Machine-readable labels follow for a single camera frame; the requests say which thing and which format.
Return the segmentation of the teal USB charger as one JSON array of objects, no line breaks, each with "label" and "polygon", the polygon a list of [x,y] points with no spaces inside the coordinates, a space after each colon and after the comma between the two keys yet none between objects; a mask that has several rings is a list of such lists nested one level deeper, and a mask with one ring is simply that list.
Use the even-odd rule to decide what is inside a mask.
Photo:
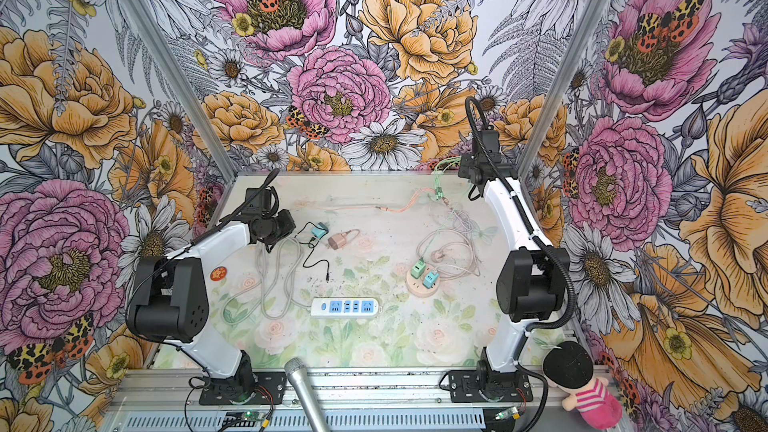
[{"label": "teal USB charger", "polygon": [[321,240],[329,233],[329,229],[324,223],[318,222],[316,225],[312,226],[311,233],[315,239]]},{"label": "teal USB charger", "polygon": [[427,289],[432,289],[439,279],[439,273],[436,270],[428,272],[423,279],[423,286]]}]

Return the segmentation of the pink USB charger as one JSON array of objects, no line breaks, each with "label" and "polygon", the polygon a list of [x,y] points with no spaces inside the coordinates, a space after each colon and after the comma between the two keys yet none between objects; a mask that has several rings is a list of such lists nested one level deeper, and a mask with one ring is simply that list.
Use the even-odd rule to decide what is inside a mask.
[{"label": "pink USB charger", "polygon": [[337,233],[330,236],[327,240],[327,246],[333,250],[338,250],[347,244],[347,233]]}]

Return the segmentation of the green USB charger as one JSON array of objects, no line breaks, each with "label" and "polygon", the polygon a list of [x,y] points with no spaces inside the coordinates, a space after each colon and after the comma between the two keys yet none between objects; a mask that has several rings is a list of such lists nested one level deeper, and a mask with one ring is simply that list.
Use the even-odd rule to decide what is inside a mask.
[{"label": "green USB charger", "polygon": [[419,258],[416,261],[416,263],[412,266],[411,271],[410,271],[410,275],[414,279],[419,279],[423,275],[425,269],[426,269],[426,263],[425,263],[424,259],[423,258]]}]

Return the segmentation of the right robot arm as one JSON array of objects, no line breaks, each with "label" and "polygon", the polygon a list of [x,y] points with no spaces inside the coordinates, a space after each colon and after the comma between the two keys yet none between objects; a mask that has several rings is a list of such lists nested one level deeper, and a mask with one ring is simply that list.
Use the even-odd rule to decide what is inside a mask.
[{"label": "right robot arm", "polygon": [[489,401],[529,400],[521,356],[536,330],[562,327],[572,314],[574,288],[567,278],[567,252],[552,245],[523,197],[514,168],[500,153],[499,134],[483,127],[461,157],[459,176],[468,179],[496,214],[508,253],[496,280],[502,314],[497,332],[476,369],[477,389]]}]

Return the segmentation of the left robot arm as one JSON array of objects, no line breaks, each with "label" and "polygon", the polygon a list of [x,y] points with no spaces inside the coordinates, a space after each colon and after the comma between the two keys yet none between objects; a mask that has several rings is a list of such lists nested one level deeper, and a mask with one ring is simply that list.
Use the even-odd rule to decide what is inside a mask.
[{"label": "left robot arm", "polygon": [[295,229],[274,187],[247,190],[244,202],[212,229],[164,256],[139,262],[126,324],[135,336],[176,348],[198,365],[204,390],[243,402],[257,390],[248,354],[226,342],[209,323],[209,274],[239,250],[262,244],[271,250]]}]

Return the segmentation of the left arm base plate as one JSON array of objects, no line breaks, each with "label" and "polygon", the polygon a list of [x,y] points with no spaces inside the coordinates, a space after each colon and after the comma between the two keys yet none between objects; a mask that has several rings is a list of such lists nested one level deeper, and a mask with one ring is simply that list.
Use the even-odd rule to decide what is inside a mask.
[{"label": "left arm base plate", "polygon": [[199,398],[203,406],[280,405],[287,388],[284,372],[256,371],[251,379],[214,378]]}]

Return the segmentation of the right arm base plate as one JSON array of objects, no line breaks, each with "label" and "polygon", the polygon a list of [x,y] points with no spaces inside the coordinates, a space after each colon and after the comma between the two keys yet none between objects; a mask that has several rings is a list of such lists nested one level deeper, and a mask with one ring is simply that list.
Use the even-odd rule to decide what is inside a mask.
[{"label": "right arm base plate", "polygon": [[522,372],[449,370],[441,385],[453,403],[523,403],[533,400],[528,376]]}]

